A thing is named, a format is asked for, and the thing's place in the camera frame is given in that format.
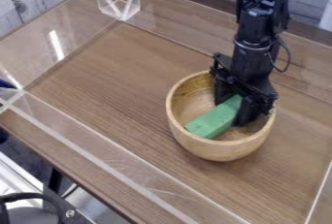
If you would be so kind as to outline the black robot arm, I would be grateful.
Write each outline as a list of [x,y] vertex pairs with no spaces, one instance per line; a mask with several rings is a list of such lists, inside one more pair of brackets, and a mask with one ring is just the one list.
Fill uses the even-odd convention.
[[289,0],[235,0],[237,31],[233,53],[212,55],[214,103],[222,104],[237,95],[239,108],[231,124],[243,126],[271,112],[277,92],[270,83],[278,53],[289,49],[279,37],[287,29]]

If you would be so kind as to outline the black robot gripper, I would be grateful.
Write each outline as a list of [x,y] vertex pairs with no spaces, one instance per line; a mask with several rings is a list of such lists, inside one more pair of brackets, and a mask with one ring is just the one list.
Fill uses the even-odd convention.
[[231,56],[212,55],[210,74],[214,77],[214,103],[220,105],[234,94],[242,97],[234,126],[245,126],[261,114],[269,115],[277,93],[270,84],[270,72],[278,44],[269,41],[247,44],[234,41]]

